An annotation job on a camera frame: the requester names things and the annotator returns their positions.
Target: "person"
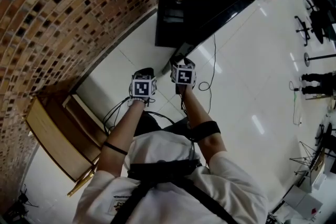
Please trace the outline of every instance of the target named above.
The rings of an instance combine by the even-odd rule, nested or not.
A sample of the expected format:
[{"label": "person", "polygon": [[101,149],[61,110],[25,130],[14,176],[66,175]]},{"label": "person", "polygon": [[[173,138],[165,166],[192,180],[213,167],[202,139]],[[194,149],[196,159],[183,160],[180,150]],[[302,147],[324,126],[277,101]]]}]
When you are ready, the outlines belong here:
[{"label": "person", "polygon": [[317,87],[307,86],[302,87],[302,94],[325,94],[333,96],[336,90],[336,77],[335,72],[326,74],[303,74],[301,80],[303,81],[317,81],[320,83]]},{"label": "person", "polygon": [[[183,119],[162,130],[144,112],[146,101],[134,100],[104,143],[73,223],[266,222],[263,191],[230,157],[191,86],[178,88],[190,127]],[[199,136],[208,168],[189,135]],[[123,165],[128,177],[121,176]]]}]

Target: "white shirt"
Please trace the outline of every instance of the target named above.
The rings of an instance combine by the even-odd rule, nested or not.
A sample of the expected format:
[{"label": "white shirt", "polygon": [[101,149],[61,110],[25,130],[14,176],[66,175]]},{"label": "white shirt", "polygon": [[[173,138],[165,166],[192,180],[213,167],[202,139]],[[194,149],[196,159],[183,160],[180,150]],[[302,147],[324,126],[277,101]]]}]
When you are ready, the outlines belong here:
[{"label": "white shirt", "polygon": [[[130,163],[188,159],[190,148],[191,142],[181,135],[165,131],[143,134],[133,139],[125,167],[128,169]],[[188,178],[221,204],[237,223],[266,222],[267,198],[255,181],[230,160],[227,152],[216,153],[209,162],[209,169],[198,167]],[[97,171],[79,200],[73,222],[110,224],[117,209],[139,183]],[[215,224],[225,221],[185,190],[172,183],[161,183],[140,200],[127,223]]]}]

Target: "person's leg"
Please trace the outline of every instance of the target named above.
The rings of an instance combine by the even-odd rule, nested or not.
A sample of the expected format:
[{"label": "person's leg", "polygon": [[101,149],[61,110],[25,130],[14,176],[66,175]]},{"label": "person's leg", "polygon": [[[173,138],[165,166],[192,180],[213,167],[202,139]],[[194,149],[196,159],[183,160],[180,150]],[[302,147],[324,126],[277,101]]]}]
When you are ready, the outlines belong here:
[{"label": "person's leg", "polygon": [[185,117],[184,119],[175,122],[174,124],[167,126],[166,128],[163,129],[164,131],[174,133],[174,134],[179,134],[179,135],[187,135],[190,132],[190,129],[188,128],[188,118]]},{"label": "person's leg", "polygon": [[303,74],[302,75],[302,80],[312,82],[312,81],[317,81],[320,82],[322,78],[324,77],[324,74]]},{"label": "person's leg", "polygon": [[161,127],[158,125],[155,118],[153,118],[152,115],[149,115],[146,111],[143,111],[136,127],[134,137],[159,130],[161,130]]},{"label": "person's leg", "polygon": [[317,86],[317,87],[313,87],[313,86],[307,86],[307,87],[304,87],[302,88],[302,94],[326,94],[326,95],[329,95],[328,92],[320,87],[320,86]]}]

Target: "white tile floor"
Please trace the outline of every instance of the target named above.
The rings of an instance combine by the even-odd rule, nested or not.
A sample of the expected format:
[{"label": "white tile floor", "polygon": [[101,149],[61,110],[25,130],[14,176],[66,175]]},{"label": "white tile floor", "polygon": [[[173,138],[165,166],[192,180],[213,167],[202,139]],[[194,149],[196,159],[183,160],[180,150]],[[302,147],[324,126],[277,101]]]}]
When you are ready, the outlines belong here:
[{"label": "white tile floor", "polygon": [[[304,52],[312,57],[335,53],[335,49],[326,40],[323,45],[319,44],[313,34],[308,47],[303,47],[302,38],[295,32],[295,15],[308,21],[302,0],[257,1],[216,33],[210,115],[217,121],[228,151],[265,190],[269,209],[295,180],[293,171],[297,166],[289,158],[300,156],[298,141],[314,144],[318,124],[327,107],[326,99],[306,101],[299,95],[295,121],[301,118],[302,124],[293,125],[293,92],[288,88],[289,81],[297,87],[304,73],[336,69],[333,59],[312,61],[309,68],[305,66]],[[136,70],[153,67],[155,73],[159,73],[173,53],[173,49],[154,46],[155,22],[154,15],[108,55],[79,87],[77,93],[98,118],[102,119],[128,95],[131,75]],[[189,56],[197,70],[194,92],[205,109],[209,108],[209,92],[202,92],[197,86],[201,81],[210,82],[214,53],[213,37],[210,37]],[[156,102],[149,110],[173,121],[182,119],[180,98],[174,94],[169,74],[159,77],[157,87]],[[125,110],[123,107],[119,118]],[[157,120],[162,127],[168,125],[165,119]],[[40,151],[35,158],[45,154]],[[36,165],[33,162],[35,168],[28,171],[25,181],[28,189],[34,178],[31,170],[36,169]],[[68,189],[59,191],[67,202],[78,201],[79,195],[71,199],[65,196]],[[69,219],[59,223],[69,223]]]}]

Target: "black armband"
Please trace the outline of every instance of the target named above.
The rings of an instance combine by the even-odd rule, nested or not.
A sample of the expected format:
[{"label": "black armband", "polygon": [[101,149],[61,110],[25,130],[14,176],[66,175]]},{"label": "black armband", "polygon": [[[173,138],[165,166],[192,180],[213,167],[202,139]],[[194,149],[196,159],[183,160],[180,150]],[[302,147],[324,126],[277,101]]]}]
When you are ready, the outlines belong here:
[{"label": "black armband", "polygon": [[117,148],[116,146],[113,146],[113,145],[111,145],[110,143],[108,143],[106,141],[104,142],[103,146],[107,146],[107,147],[109,147],[110,149],[112,149],[114,151],[117,151],[117,152],[119,152],[121,154],[127,155],[126,151],[123,151],[120,148]]},{"label": "black armband", "polygon": [[192,128],[190,137],[187,137],[190,141],[198,143],[202,139],[215,134],[220,133],[218,125],[215,121],[207,121]]}]

